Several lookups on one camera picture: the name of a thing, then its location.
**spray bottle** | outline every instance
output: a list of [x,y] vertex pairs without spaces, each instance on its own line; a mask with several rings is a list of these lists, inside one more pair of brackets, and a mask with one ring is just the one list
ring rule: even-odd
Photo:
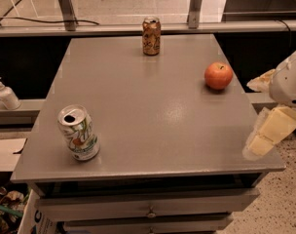
[[9,110],[17,109],[20,106],[20,101],[14,91],[9,87],[5,87],[2,82],[0,82],[0,100]]

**desk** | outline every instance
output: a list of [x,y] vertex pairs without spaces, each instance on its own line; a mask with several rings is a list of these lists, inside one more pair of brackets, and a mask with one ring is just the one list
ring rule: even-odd
[[[221,229],[258,196],[266,173],[285,168],[275,150],[242,156],[256,113],[237,77],[222,92],[205,85],[206,67],[227,62],[214,36],[167,35],[161,44],[154,57],[142,54],[141,37],[69,45],[12,176],[69,230]],[[100,142],[88,162],[71,157],[57,128],[58,112],[74,103],[88,109]]]

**apple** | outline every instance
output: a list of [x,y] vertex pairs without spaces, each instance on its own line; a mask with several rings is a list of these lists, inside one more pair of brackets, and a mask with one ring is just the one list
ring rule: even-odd
[[206,68],[204,79],[211,89],[223,90],[230,84],[233,76],[233,69],[230,65],[216,61]]

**desk drawer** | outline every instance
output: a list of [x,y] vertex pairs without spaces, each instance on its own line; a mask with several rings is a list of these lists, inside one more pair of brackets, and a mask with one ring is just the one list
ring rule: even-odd
[[222,230],[232,222],[229,214],[162,216],[154,219],[129,218],[72,221],[64,224],[67,233],[159,234]]
[[52,221],[163,215],[200,215],[243,211],[256,188],[171,193],[128,194],[85,198],[40,199],[37,208]]

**soda can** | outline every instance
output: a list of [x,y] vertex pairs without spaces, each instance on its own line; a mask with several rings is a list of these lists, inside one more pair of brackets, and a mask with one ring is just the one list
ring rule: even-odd
[[99,151],[99,141],[93,132],[93,122],[87,109],[74,104],[58,114],[58,127],[76,160],[90,160]]
[[160,52],[161,24],[155,17],[149,17],[142,23],[142,48],[148,56],[157,55]]

